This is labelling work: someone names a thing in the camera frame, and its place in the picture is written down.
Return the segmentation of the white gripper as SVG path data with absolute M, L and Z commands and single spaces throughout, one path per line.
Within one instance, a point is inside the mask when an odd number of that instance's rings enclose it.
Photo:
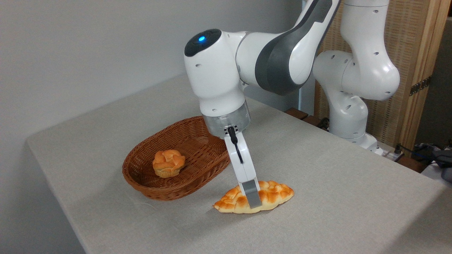
M 224 140 L 242 193 L 246 196 L 250 209 L 254 209 L 262 206 L 258 193 L 260 191 L 260 186 L 244 136 L 241 132 L 238 132 L 236 133 L 236 137 L 238 139 L 238 152 L 235 144 L 231 141 L 230 136 L 225 137 Z

